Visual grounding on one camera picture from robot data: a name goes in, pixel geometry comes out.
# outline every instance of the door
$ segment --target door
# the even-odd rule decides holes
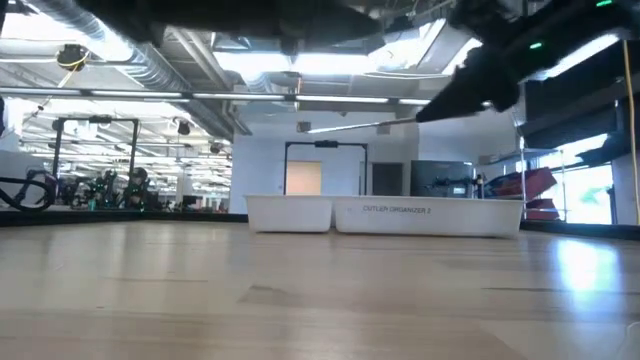
[[[287,162],[287,195],[322,195],[322,163]]]
[[[371,195],[402,196],[403,165],[401,163],[373,163],[371,177]]]

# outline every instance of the white plastic bin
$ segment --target white plastic bin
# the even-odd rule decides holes
[[[334,199],[336,228],[344,233],[513,238],[521,201],[425,197]]]
[[[247,195],[249,228],[257,232],[327,232],[333,202],[322,196]]]

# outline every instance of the wooden tabletop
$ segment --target wooden tabletop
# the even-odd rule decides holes
[[[2,360],[640,359],[640,242],[0,229]]]

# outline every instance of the ceiling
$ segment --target ceiling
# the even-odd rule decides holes
[[[52,1],[64,3],[66,0]],[[26,2],[39,3],[35,0]],[[381,19],[392,19],[393,15],[405,13],[407,9],[411,11],[414,6],[412,0],[348,0],[347,3]],[[320,59],[313,58],[314,54],[301,54],[297,59],[284,57],[277,51],[277,43],[269,40],[248,39],[250,46],[242,46],[238,39],[225,34],[176,29],[166,32],[161,48],[145,48],[145,51],[161,56],[167,69],[184,80],[193,91],[256,91],[267,84],[264,89],[277,93],[430,99],[448,83],[449,77],[442,74],[443,70],[470,40],[468,35],[447,26],[444,20],[437,20],[446,15],[442,9],[448,8],[451,3],[441,0],[419,1],[416,5],[416,19],[421,19],[424,25],[419,30],[393,34],[393,39],[387,37],[387,45],[384,45],[381,35],[338,44],[321,49],[321,55],[325,57]],[[438,11],[430,10],[434,5],[438,6]],[[68,43],[83,44],[91,50],[91,41],[87,40],[84,33],[47,15],[38,14],[38,7],[34,6],[33,9],[33,13],[28,15],[7,15],[0,38],[0,85],[60,86],[69,72],[58,66],[56,53]],[[376,46],[380,45],[384,46],[376,50]],[[250,56],[256,54],[276,61],[249,61],[250,71],[245,71],[246,67],[239,67],[239,64],[247,59],[251,60]],[[278,70],[278,66],[286,66],[285,70],[302,69],[304,61],[307,64],[300,71],[301,77],[272,71]],[[64,86],[145,89],[139,81],[129,76],[132,67],[131,63],[105,61],[91,54],[87,66],[74,73]],[[199,102],[215,116],[203,118],[200,116],[202,113],[195,114],[180,103],[139,101],[51,99],[37,116],[29,114],[35,112],[39,104],[43,104],[42,99],[16,100],[17,105],[13,107],[22,109],[26,114],[22,150],[41,153],[39,156],[45,157],[52,152],[46,141],[54,138],[51,126],[59,116],[108,115],[139,118],[142,130],[138,142],[145,146],[139,146],[137,154],[148,157],[141,160],[140,164],[151,169],[152,176],[163,179],[158,181],[159,187],[175,188],[179,170],[188,168],[187,171],[194,175],[202,174],[198,176],[203,178],[203,183],[207,182],[207,178],[215,176],[217,185],[207,189],[211,191],[215,188],[215,191],[220,192],[227,191],[230,183],[231,156],[226,153],[231,153],[229,144],[233,140],[233,133],[268,133],[269,124],[277,119],[282,119],[280,124],[290,122],[290,126],[295,126],[294,120],[304,119],[307,117],[305,114],[317,117],[317,114],[325,112],[337,116],[335,121],[327,124],[339,122],[349,125],[363,121],[357,114],[375,112],[380,113],[380,118],[388,120],[393,119],[401,110],[392,105],[357,103],[300,102],[294,106],[283,103],[229,104],[218,100]],[[175,118],[189,122],[189,136],[177,134]],[[212,132],[212,124],[216,125],[214,130],[221,128],[224,129],[223,132]],[[466,125],[451,127],[443,123],[433,126],[434,131],[469,130]],[[69,130],[64,139],[87,140],[88,137],[89,140],[122,142],[126,145],[131,141],[132,133],[133,129],[128,123],[114,122],[108,128],[89,129],[87,132]],[[225,153],[212,156],[209,151],[212,142],[225,144]],[[113,165],[110,157],[126,157],[129,151],[127,146],[116,149],[112,145],[99,146],[93,143],[90,146],[63,144],[62,147],[63,154],[66,154],[65,162],[81,165],[85,172]],[[176,158],[190,158],[187,162],[191,161],[193,164],[185,167],[184,161],[176,161]]]

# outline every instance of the white tray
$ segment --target white tray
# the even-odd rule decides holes
[[[331,227],[330,197],[247,195],[249,228],[257,232],[327,232]]]
[[[523,203],[425,197],[334,198],[336,228],[344,233],[513,238]]]

